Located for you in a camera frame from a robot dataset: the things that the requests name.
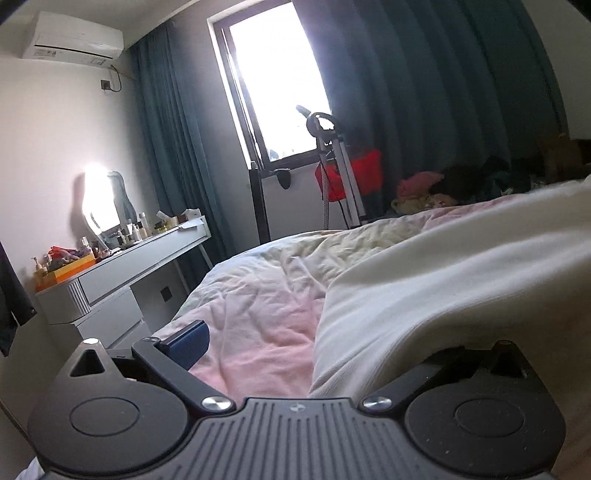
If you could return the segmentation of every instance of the bed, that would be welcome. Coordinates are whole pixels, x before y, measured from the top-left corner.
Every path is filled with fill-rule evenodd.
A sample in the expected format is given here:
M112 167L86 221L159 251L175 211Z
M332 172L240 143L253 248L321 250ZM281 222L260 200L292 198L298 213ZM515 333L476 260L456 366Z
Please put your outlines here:
M516 338L567 420L556 473L588 478L580 476L591 448L591 364L583 358L591 329L581 314L591 312L583 294L591 291L587 205L591 180L280 239L215 266L156 336L204 320L210 348L190 372L238 404L249 396L358 400L436 350ZM532 291L548 295L553 308L540 309L544 299ZM438 294L436 305L421 300ZM482 323L486 312L497 316Z

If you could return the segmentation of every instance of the white wall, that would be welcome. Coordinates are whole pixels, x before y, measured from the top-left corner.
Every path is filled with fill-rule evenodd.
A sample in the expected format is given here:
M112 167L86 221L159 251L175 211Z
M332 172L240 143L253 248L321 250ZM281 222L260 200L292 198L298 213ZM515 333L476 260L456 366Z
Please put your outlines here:
M229 219L238 250L258 244L252 195L243 150L233 122L207 19L237 4L236 0L200 0L174 17L190 52L199 127L212 180ZM322 229L323 204L314 168L292 172L283 190L275 177L263 181L269 229L273 238ZM331 228L343 228L338 206L331 205Z
M74 184L90 163L118 170L138 212L157 211L139 126L133 82L105 93L109 72L18 57L22 29L0 27L0 241L21 281L52 245L73 247L87 235L73 215ZM19 328L0 358L0 398L26 424L63 358L38 314Z
M558 79L572 138L591 138L591 23L566 0L522 0Z
M0 410L0 480L14 480L35 454L31 446Z

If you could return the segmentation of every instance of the mirror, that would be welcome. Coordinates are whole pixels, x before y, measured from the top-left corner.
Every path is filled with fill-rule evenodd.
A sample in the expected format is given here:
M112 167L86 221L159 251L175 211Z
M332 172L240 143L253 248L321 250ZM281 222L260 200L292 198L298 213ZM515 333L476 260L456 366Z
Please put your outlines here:
M82 214L88 227L100 240L108 242L119 228L137 221L121 173L90 166L86 169L84 183Z

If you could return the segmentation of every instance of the window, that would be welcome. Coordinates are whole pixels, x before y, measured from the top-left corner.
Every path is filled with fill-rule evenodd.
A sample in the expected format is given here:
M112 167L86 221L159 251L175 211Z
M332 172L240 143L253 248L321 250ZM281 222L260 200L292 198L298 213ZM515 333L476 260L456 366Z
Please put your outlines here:
M328 112L329 104L293 4L267 0L214 28L250 160L263 173L318 162L296 105Z

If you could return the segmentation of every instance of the sunlight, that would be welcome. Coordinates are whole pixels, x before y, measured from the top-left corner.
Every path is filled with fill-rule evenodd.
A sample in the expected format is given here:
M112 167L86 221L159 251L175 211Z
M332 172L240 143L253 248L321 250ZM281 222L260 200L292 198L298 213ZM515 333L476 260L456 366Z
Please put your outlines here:
M292 3L230 27L246 88L272 160L313 150L296 111L330 112L312 49Z

